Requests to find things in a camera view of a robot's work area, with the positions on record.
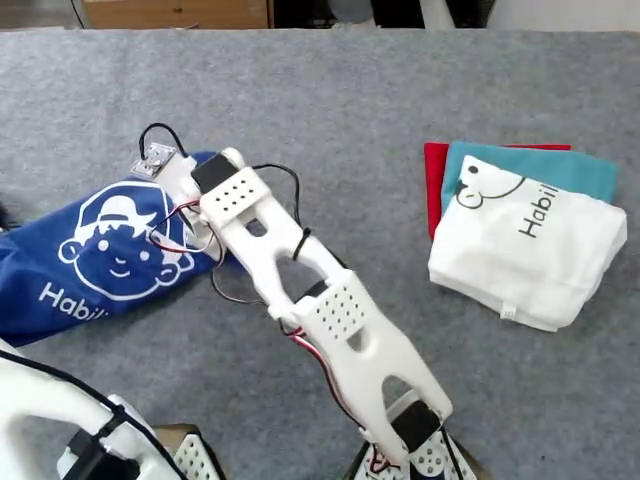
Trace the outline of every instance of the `robotic arm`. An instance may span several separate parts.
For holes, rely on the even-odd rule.
[[[294,219],[287,213],[237,150],[225,149],[197,165],[179,142],[178,146],[179,151],[151,144],[132,171],[158,183],[175,204],[199,207],[180,210],[191,227],[190,243],[200,246],[218,264],[231,251],[251,275],[269,315],[285,335],[321,362],[336,401],[372,445],[360,457],[371,468],[366,472],[356,469],[349,478],[476,480],[444,432],[443,422],[452,411],[450,400],[356,273],[304,229],[298,215]],[[255,236],[247,228],[253,221],[262,224],[264,235]],[[156,243],[153,232],[149,236]],[[301,262],[322,278],[297,301],[282,286],[276,261],[283,256]],[[383,383],[389,377],[400,379],[410,390],[387,409]],[[1,340],[0,380],[10,386],[0,395],[0,469],[8,478],[46,478],[20,442],[19,421],[25,416],[74,423],[88,436],[80,448],[82,454],[67,448],[58,463],[65,480],[93,478],[83,472],[90,472],[91,462],[105,455],[123,462],[136,460],[136,472],[126,478],[191,480],[201,471],[191,471],[189,465],[198,464],[209,468],[206,478],[223,478],[197,437],[185,439],[175,455],[168,457],[151,427],[122,399],[104,397],[64,372],[25,359]],[[446,444],[447,451],[438,444]],[[443,477],[432,476],[438,472],[426,461],[431,463],[438,448],[444,453],[434,457],[433,465],[440,466]],[[381,468],[374,469],[374,464]],[[452,465],[455,468],[444,468]],[[382,475],[388,466],[400,469],[401,476],[367,473]]]
[[[182,174],[175,167],[185,164],[179,153],[173,152],[167,163],[170,175],[152,176],[176,200],[198,202],[199,216],[186,213],[194,230],[200,224],[207,227],[200,231],[215,232],[216,241],[251,275],[269,315],[291,331],[304,332],[303,341],[326,363],[338,401],[358,423],[362,436],[391,462],[406,462],[452,411],[449,398],[409,339],[380,311],[356,273],[287,213],[237,150],[225,149],[191,171],[185,167]],[[256,220],[266,229],[259,237],[246,227]],[[276,265],[283,256],[313,269],[323,282],[300,300],[292,300]],[[417,437],[415,431],[407,435],[392,424],[382,389],[389,377],[411,388],[403,405],[417,404],[413,415],[425,428]]]

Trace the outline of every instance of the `folded clothes stack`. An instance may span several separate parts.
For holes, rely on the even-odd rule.
[[[425,145],[431,281],[554,332],[627,238],[616,167],[567,145]]]

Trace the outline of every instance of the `gray felt mat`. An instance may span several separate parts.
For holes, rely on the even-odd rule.
[[[450,431],[496,479],[637,478],[639,85],[634,34],[0,34],[0,195],[23,221],[62,207],[125,175],[152,121],[191,150],[287,164],[304,221],[414,340],[453,400]],[[571,327],[500,322],[427,281],[422,144],[454,139],[620,164],[629,242]],[[269,179],[290,205],[288,179]],[[337,479],[361,443],[314,360],[206,278],[25,351],[152,423],[199,424],[235,479]],[[41,462],[69,433],[44,431]]]

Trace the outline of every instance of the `white cloth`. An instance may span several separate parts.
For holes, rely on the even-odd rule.
[[[467,155],[435,234],[434,283],[550,332],[571,324],[627,239],[624,210]]]

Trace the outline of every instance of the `metal bracket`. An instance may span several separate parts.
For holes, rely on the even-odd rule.
[[[139,158],[133,162],[131,173],[144,180],[153,180],[164,166],[169,163],[176,151],[174,147],[152,143],[144,152],[145,157],[147,157],[146,160]]]

